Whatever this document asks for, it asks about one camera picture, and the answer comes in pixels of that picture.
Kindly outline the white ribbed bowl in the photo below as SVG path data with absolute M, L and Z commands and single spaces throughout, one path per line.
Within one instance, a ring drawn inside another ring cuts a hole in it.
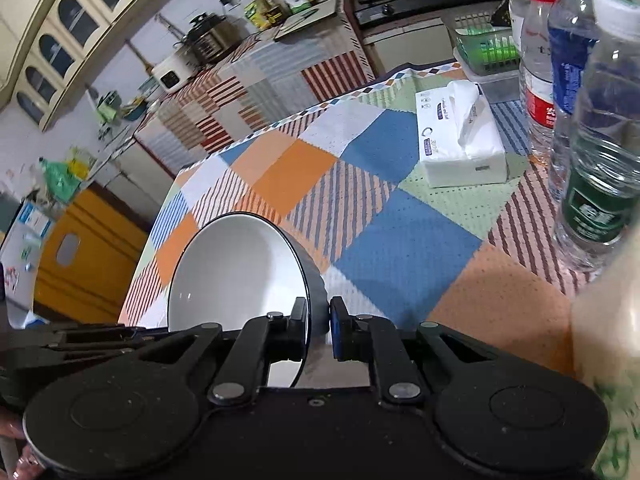
M 168 292 L 168 327 L 173 332 L 199 325 L 220 328 L 214 342 L 222 353 L 216 377 L 248 320 L 272 311 L 290 315 L 298 297 L 307 301 L 308 350 L 295 385 L 330 327 L 320 271 L 306 250 L 271 221 L 248 212 L 223 214 L 200 229 L 180 256 Z

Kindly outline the colourful patchwork tablecloth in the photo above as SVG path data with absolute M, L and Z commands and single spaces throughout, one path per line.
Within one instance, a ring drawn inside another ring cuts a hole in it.
M 570 374 L 570 300 L 588 276 L 553 248 L 544 167 L 529 159 L 518 101 L 491 107 L 506 182 L 432 188 L 419 162 L 416 94 L 462 77 L 406 68 L 308 108 L 181 170 L 134 271 L 120 322 L 167 322 L 172 274 L 196 231 L 232 211 L 290 234 L 329 295 L 400 324 L 442 322 Z

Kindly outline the yellow wooden chair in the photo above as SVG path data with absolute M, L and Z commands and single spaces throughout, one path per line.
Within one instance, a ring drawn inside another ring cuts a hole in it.
M 79 192 L 42 248 L 35 314 L 51 322 L 115 323 L 149 229 L 102 186 Z

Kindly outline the white tissue pack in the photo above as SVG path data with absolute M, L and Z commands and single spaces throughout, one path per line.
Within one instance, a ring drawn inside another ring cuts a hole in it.
M 416 94 L 419 162 L 432 188 L 506 182 L 506 149 L 480 86 L 453 80 Z

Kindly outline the bag of rice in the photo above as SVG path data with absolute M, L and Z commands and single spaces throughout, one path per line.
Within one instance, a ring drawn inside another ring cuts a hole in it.
M 610 429 L 593 465 L 602 479 L 639 477 L 639 229 L 572 303 L 576 376 L 600 396 Z

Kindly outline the patchwork counter cloth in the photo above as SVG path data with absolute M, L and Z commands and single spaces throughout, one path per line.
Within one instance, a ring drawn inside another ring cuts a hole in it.
M 136 141 L 176 174 L 374 78 L 352 0 L 337 0 L 332 18 L 280 41 L 273 40 L 276 32 L 247 37 L 215 67 L 163 99 L 134 134 Z

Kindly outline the grey refrigerator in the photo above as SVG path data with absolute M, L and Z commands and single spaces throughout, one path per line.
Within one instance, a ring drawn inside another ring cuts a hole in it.
M 25 200 L 1 244 L 6 316 L 9 326 L 21 330 L 39 320 L 34 313 L 35 281 L 44 244 L 54 221 Z

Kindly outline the green label water bottle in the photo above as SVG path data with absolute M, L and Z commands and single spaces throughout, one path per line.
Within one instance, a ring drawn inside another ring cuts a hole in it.
M 600 38 L 582 73 L 554 236 L 566 265 L 593 272 L 639 211 L 639 6 L 592 0 Z

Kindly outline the white rice cooker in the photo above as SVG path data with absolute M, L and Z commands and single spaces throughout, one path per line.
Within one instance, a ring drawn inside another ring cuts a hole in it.
M 198 72 L 198 60 L 188 50 L 177 50 L 152 69 L 152 75 L 167 93 L 183 88 Z

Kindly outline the red cap water bottle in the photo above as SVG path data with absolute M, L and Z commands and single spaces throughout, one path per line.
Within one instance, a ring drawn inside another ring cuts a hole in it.
M 530 157 L 547 166 L 553 140 L 555 108 L 548 18 L 556 0 L 529 0 L 521 30 L 521 81 L 527 116 Z

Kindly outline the black pressure cooker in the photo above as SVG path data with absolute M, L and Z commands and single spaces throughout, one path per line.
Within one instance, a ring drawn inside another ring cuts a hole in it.
M 202 64 L 215 64 L 242 41 L 238 29 L 228 18 L 202 13 L 190 21 L 184 42 Z

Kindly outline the green plastic basket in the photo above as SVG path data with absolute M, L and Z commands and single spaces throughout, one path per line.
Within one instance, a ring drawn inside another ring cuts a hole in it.
M 516 70 L 520 55 L 506 27 L 462 27 L 449 31 L 460 58 L 478 76 Z

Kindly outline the cutting board on counter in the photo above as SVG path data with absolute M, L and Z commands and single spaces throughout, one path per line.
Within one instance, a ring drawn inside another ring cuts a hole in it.
M 273 36 L 274 41 L 280 41 L 284 37 L 300 32 L 313 24 L 319 23 L 326 18 L 332 18 L 336 14 L 337 0 L 326 0 L 310 9 L 290 16 L 281 25 Z

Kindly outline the yellow oil bottle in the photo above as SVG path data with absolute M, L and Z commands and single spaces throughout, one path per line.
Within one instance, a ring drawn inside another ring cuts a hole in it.
M 286 20 L 286 14 L 276 0 L 252 0 L 245 7 L 244 15 L 260 32 L 282 25 Z

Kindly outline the blue cap water bottle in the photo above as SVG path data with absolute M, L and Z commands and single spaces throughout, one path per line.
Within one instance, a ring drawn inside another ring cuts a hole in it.
M 570 155 L 570 124 L 582 72 L 599 38 L 592 0 L 556 0 L 548 16 L 555 123 L 550 151 L 549 192 L 561 198 Z

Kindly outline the cream wall cabinets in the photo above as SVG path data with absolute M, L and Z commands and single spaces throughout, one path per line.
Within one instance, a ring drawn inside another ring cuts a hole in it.
M 116 35 L 165 1 L 1 0 L 1 103 L 47 130 Z

